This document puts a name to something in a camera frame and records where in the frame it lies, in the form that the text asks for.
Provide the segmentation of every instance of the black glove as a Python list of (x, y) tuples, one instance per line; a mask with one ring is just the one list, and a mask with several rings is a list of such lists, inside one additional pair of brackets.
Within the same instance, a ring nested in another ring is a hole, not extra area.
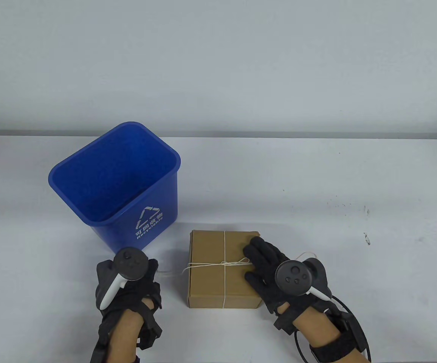
[[(111, 273), (112, 265), (111, 260), (100, 262), (97, 265), (96, 272), (98, 273), (99, 283), (105, 279), (108, 273)], [(162, 330), (153, 317), (153, 313), (158, 308), (161, 309), (160, 284), (153, 282), (157, 269), (158, 261), (150, 259), (148, 261), (148, 271), (143, 278), (137, 281), (128, 281), (123, 289), (118, 290), (109, 306), (101, 310), (102, 322), (99, 325), (99, 340), (94, 349), (91, 363), (101, 363), (106, 358), (110, 332), (117, 325), (126, 309), (139, 313), (144, 320), (143, 327), (139, 332), (137, 347), (147, 349), (161, 336)], [(149, 298), (153, 301), (153, 309), (149, 309), (141, 301), (143, 298)]]
[(261, 237), (253, 237), (250, 240), (250, 244), (245, 246), (243, 251), (244, 256), (255, 267), (254, 272), (247, 272), (245, 274), (245, 279), (260, 295), (269, 312), (279, 316), (277, 308), (286, 302), (290, 304), (290, 307), (277, 319), (274, 325), (278, 329), (284, 329), (288, 334), (292, 334), (296, 330), (292, 322), (305, 309), (316, 304), (319, 299), (312, 294), (301, 296), (288, 295), (279, 289), (276, 284), (276, 269), (281, 263), (289, 259), (277, 247), (266, 242)]

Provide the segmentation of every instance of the blue recycling bin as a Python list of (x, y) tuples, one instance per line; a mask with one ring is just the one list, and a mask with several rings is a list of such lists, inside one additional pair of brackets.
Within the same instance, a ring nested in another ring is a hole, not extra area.
[(180, 156), (140, 123), (122, 123), (60, 162), (49, 185), (117, 252), (144, 248), (177, 219)]

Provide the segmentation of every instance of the hand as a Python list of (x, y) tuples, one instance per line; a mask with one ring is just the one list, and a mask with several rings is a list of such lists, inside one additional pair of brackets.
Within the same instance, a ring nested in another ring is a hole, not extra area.
[[(99, 282), (103, 281), (107, 274), (111, 273), (113, 262), (103, 261), (97, 265)], [(146, 349), (153, 345), (156, 338), (161, 335), (161, 328), (156, 323), (153, 314), (161, 308), (160, 284), (154, 282), (155, 273), (158, 269), (158, 261), (150, 259), (148, 270), (143, 278), (137, 281), (128, 281), (123, 289), (119, 289), (110, 305), (101, 311), (102, 323), (99, 327), (99, 341), (108, 343), (108, 336), (115, 328), (125, 310), (138, 313), (144, 321), (139, 332), (139, 347)]]
[(293, 296), (283, 292), (276, 284), (276, 269), (289, 259), (277, 247), (261, 237), (253, 237), (244, 247), (244, 256), (255, 267), (254, 272), (247, 272), (245, 279), (264, 300), (270, 313), (284, 313), (289, 306), (302, 313), (317, 298), (309, 295)]

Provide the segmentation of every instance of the white controller handle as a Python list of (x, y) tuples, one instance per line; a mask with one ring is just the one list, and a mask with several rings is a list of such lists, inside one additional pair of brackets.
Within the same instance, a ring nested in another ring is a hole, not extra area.
[(308, 290), (308, 292), (306, 292), (306, 294), (313, 294), (314, 296), (316, 296), (317, 298), (324, 300), (324, 301), (331, 301), (331, 299), (323, 294), (320, 290), (316, 289), (315, 287), (310, 287), (310, 289)]
[(126, 283), (129, 280), (125, 279), (120, 274), (116, 275), (113, 282), (111, 282), (111, 285), (109, 286), (109, 289), (107, 289), (106, 294), (101, 300), (101, 305), (99, 305), (99, 310), (106, 309), (109, 304), (111, 304), (111, 301), (115, 298), (116, 294), (118, 293), (119, 289), (124, 289)]

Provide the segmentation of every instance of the white wall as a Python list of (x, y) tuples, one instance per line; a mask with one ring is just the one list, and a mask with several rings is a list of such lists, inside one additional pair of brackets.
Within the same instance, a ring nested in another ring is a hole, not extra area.
[(0, 129), (437, 133), (437, 1), (0, 0)]

